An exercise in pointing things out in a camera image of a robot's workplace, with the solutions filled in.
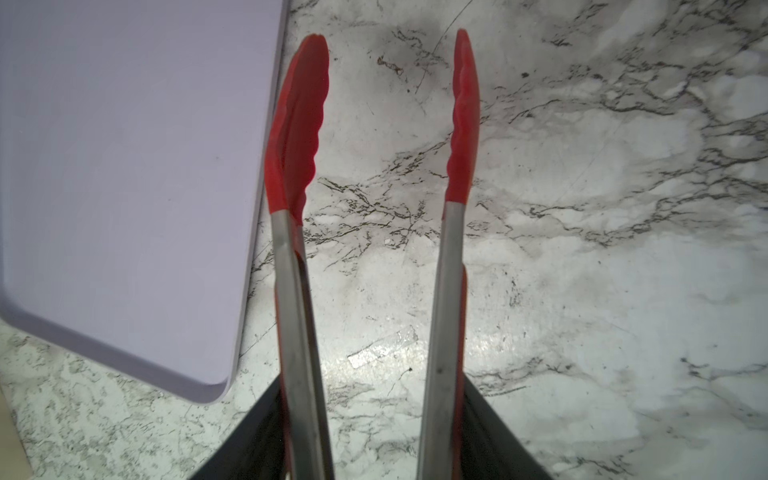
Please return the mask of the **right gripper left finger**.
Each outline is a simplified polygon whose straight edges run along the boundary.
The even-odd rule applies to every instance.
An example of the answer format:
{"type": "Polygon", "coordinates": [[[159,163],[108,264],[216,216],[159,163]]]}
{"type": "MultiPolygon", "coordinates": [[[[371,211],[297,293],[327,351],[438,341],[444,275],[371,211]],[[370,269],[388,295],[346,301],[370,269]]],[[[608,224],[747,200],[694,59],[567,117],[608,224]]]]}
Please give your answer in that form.
{"type": "Polygon", "coordinates": [[[287,475],[280,377],[245,415],[193,480],[279,480],[287,475]]]}

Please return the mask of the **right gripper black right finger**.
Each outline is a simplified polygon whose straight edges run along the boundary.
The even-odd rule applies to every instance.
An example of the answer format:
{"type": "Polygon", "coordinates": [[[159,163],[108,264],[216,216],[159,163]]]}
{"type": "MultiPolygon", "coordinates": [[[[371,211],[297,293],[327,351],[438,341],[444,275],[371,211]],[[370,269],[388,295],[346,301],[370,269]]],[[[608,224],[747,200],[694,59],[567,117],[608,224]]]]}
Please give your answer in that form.
{"type": "Polygon", "coordinates": [[[461,479],[552,479],[467,376],[461,421],[461,479]]]}

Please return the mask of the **red kitchen tongs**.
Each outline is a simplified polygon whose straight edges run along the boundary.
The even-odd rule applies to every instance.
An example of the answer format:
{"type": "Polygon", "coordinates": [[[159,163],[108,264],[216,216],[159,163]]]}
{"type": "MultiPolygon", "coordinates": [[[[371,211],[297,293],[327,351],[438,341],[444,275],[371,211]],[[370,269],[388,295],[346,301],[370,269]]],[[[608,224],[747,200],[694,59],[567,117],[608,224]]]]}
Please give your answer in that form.
{"type": "MultiPolygon", "coordinates": [[[[333,475],[329,430],[303,239],[306,190],[329,91],[324,37],[307,36],[289,64],[264,156],[271,218],[280,387],[289,470],[296,479],[333,475]]],[[[477,158],[480,94],[471,40],[454,48],[453,133],[442,216],[417,475],[457,479],[463,411],[467,275],[465,209],[477,158]]]]}

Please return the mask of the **blue checkered paper bag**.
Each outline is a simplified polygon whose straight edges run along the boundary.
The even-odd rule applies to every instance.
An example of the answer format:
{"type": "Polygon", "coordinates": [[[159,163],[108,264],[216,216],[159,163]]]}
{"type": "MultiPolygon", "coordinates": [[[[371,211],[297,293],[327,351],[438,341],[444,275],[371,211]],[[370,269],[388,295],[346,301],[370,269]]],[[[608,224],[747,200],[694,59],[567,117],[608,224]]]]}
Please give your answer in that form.
{"type": "Polygon", "coordinates": [[[0,396],[1,480],[30,480],[34,473],[4,395],[0,396]]]}

